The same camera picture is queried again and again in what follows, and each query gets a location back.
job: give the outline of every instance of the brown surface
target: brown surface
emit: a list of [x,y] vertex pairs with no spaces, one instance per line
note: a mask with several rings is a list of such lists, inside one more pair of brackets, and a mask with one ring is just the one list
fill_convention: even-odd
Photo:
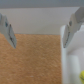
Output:
[[60,36],[16,38],[13,49],[0,34],[0,84],[61,84]]

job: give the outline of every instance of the wooden surface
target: wooden surface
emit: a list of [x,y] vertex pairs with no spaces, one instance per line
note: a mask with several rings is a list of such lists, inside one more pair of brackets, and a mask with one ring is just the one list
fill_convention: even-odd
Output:
[[16,38],[13,49],[0,34],[0,84],[61,84],[60,36]]

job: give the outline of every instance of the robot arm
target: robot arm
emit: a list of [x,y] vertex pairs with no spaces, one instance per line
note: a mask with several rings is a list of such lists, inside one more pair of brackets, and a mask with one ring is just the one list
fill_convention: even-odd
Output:
[[66,25],[63,35],[63,47],[66,48],[71,42],[74,34],[80,29],[84,22],[84,7],[79,8],[71,15],[69,25]]
[[12,26],[9,24],[7,17],[2,14],[0,14],[0,32],[5,36],[9,44],[16,48],[16,38]]

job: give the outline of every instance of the white surface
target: white surface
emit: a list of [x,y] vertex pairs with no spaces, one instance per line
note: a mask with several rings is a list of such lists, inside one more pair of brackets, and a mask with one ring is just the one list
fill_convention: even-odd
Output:
[[0,0],[0,8],[77,7],[84,0]]
[[63,48],[61,28],[62,84],[81,84],[79,74],[84,70],[84,26],[78,31],[67,48]]
[[60,27],[68,24],[79,7],[0,9],[15,33],[60,34]]

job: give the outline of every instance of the cork board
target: cork board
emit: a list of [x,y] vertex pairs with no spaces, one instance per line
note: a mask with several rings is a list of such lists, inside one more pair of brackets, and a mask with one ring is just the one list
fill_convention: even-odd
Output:
[[0,34],[0,84],[61,84],[60,36],[16,38],[13,49]]

